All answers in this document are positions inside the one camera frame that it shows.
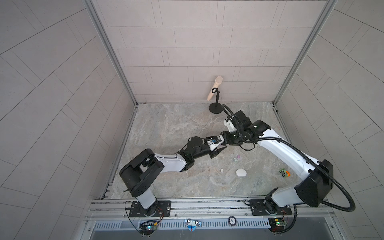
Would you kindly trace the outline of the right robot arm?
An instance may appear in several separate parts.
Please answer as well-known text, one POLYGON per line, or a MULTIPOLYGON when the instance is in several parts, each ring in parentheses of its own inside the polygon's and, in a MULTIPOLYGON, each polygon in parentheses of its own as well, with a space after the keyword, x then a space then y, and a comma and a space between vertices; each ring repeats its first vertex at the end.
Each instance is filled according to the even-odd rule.
POLYGON ((223 105, 223 110, 228 116, 226 126, 229 130, 225 133, 227 145, 259 145, 282 160, 302 180, 296 186, 276 188, 267 194, 265 206, 269 214, 275 214, 277 208, 300 204, 314 208, 324 204, 344 212, 353 212, 356 209, 351 195, 333 177, 333 165, 329 161, 320 162, 311 158, 281 138, 261 120, 251 122, 242 111, 233 113, 226 105, 223 105), (337 187, 344 194, 349 202, 348 207, 338 206, 324 200, 333 187, 337 187))

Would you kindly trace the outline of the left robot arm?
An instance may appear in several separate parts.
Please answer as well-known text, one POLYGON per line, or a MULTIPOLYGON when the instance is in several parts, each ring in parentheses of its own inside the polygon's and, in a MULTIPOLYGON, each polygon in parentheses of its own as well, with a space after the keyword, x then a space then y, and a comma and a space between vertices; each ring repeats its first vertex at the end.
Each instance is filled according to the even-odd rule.
POLYGON ((187 144, 172 155, 156 154, 151 149, 145 149, 126 164, 119 175, 127 191, 141 207, 153 212, 158 200, 150 187, 161 173, 185 172, 195 164, 195 159, 206 155, 214 158, 225 147, 226 141, 220 135, 189 138, 187 144))

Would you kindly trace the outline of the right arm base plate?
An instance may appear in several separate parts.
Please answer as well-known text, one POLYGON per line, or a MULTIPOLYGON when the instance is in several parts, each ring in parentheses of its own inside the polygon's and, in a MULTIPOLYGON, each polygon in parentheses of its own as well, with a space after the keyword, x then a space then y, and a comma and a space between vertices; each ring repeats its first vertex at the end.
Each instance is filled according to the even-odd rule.
POLYGON ((267 200, 249 200, 249 206, 253 216, 290 216, 293 214, 290 207, 285 206, 281 208, 267 200))

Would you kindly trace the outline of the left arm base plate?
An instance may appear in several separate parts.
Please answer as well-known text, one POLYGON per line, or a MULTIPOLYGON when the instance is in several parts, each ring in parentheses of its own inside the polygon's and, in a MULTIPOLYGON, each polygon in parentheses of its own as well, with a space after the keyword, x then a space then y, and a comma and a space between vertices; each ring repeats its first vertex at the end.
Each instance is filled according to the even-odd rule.
POLYGON ((138 201, 133 201, 130 207, 130 218, 160 218, 169 217, 171 211, 171 201, 156 201, 148 209, 144 209, 138 201))

